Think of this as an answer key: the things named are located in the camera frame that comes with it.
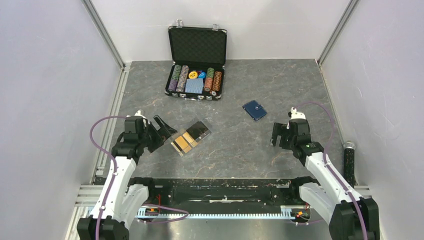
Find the blue leather card holder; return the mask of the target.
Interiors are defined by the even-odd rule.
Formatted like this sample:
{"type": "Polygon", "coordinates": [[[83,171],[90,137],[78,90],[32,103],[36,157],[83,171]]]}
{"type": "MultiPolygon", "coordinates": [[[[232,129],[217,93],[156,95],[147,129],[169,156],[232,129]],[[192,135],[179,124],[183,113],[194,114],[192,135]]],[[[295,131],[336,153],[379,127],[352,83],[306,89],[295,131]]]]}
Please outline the blue leather card holder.
{"type": "Polygon", "coordinates": [[[249,116],[255,122],[259,121],[267,115],[267,111],[256,100],[251,100],[248,103],[245,103],[242,108],[249,114],[249,116]]]}

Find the clear acrylic card box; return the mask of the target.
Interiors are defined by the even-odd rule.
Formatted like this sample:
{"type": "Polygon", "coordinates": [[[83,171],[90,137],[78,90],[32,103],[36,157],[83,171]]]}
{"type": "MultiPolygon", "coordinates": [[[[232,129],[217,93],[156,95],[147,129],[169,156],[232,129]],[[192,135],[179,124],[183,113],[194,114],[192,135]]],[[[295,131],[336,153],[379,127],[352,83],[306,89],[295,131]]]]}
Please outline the clear acrylic card box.
{"type": "Polygon", "coordinates": [[[182,157],[196,148],[211,133],[211,128],[205,121],[195,119],[187,128],[173,135],[170,144],[182,157]]]}

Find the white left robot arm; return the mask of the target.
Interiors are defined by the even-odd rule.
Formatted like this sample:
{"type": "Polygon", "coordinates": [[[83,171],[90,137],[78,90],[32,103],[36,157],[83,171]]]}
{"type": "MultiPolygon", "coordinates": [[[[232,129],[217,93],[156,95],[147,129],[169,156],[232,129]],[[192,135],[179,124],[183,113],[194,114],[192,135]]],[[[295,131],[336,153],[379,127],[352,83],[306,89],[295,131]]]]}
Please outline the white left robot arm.
{"type": "Polygon", "coordinates": [[[177,133],[158,115],[151,121],[137,112],[124,117],[124,130],[111,151],[94,146],[110,157],[110,170],[100,196],[87,217],[80,218],[76,229],[81,240],[127,240],[130,227],[143,203],[151,204],[157,190],[146,184],[129,185],[144,150],[153,153],[177,133]]]}

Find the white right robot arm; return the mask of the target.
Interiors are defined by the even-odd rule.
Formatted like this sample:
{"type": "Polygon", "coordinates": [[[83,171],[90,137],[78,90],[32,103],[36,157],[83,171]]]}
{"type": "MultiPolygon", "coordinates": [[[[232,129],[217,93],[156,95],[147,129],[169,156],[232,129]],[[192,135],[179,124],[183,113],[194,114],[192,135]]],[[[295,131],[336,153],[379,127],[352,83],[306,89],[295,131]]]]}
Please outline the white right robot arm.
{"type": "Polygon", "coordinates": [[[379,207],[372,198],[363,197],[333,167],[324,147],[312,141],[306,119],[291,119],[273,124],[270,145],[290,150],[312,173],[312,177],[291,180],[289,199],[306,202],[328,224],[333,240],[379,240],[379,207]]]}

